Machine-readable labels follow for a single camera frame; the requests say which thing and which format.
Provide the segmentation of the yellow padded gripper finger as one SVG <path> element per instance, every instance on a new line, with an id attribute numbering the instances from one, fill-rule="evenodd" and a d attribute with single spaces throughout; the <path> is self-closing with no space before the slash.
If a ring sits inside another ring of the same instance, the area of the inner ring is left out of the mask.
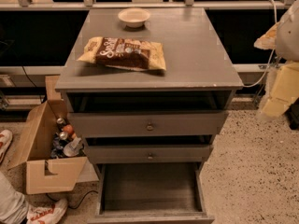
<path id="1" fill-rule="evenodd" d="M 299 98 L 299 63 L 287 62 L 270 76 L 273 82 L 260 102 L 262 119 L 276 119 L 283 115 Z"/>
<path id="2" fill-rule="evenodd" d="M 277 40 L 278 23 L 274 24 L 264 35 L 260 36 L 253 44 L 257 49 L 275 49 Z"/>

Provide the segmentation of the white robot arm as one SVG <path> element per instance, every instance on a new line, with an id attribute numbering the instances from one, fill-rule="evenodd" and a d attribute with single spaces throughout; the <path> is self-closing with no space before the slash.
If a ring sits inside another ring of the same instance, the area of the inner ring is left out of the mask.
<path id="1" fill-rule="evenodd" d="M 299 0 L 254 42 L 254 47 L 273 49 L 286 61 L 276 73 L 270 73 L 270 88 L 259 111 L 263 118 L 276 119 L 299 98 Z"/>

